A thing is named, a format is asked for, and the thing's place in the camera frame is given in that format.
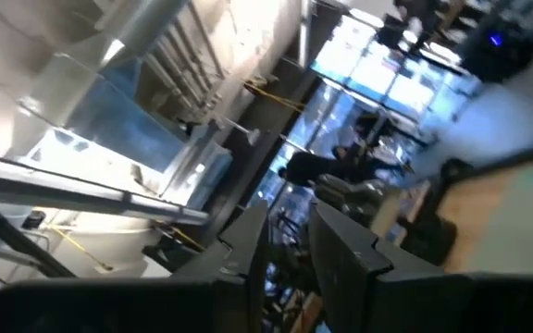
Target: wooden floor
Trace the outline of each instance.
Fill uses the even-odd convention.
[[[490,252],[493,251],[501,251],[505,255],[518,255],[523,254],[522,251],[525,250],[525,246],[532,246],[530,244],[518,244],[514,249],[508,249],[507,251],[503,249],[504,244],[508,241],[506,238],[509,238],[507,246],[511,248],[513,239],[519,238],[522,240],[528,233],[533,232],[533,225],[524,227],[528,224],[533,224],[533,218],[527,221],[528,216],[533,216],[533,212],[528,212],[528,210],[533,210],[530,207],[531,203],[527,200],[523,200],[523,202],[520,200],[520,202],[513,203],[514,206],[512,207],[511,200],[514,199],[511,199],[511,195],[508,194],[512,191],[519,191],[519,189],[514,189],[515,184],[528,172],[533,172],[533,163],[506,169],[477,179],[470,179],[449,190],[438,214],[457,225],[458,237],[452,252],[444,264],[446,271],[491,270],[493,267],[486,265],[486,261],[481,266],[473,263],[479,262],[479,257],[491,255]],[[490,229],[495,229],[490,227],[491,224],[500,223],[498,222],[499,213],[506,205],[509,216],[502,223],[508,225],[497,229],[497,232],[489,231]],[[519,218],[524,216],[524,221],[516,221],[515,216],[519,216]],[[481,246],[483,243],[494,243],[494,249],[489,246]],[[511,269],[509,267],[506,267],[506,269],[515,271],[518,269],[518,267],[513,267],[515,265],[520,264],[513,263],[511,264]],[[525,267],[524,269],[531,270],[531,267]]]

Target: blue light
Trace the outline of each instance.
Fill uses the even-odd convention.
[[[490,42],[495,46],[503,45],[503,37],[500,34],[493,34],[490,36]]]

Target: black shirt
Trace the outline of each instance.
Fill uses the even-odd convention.
[[[286,179],[292,184],[309,187],[310,181],[316,182],[321,175],[334,173],[337,164],[332,158],[305,152],[295,153],[287,164]]]

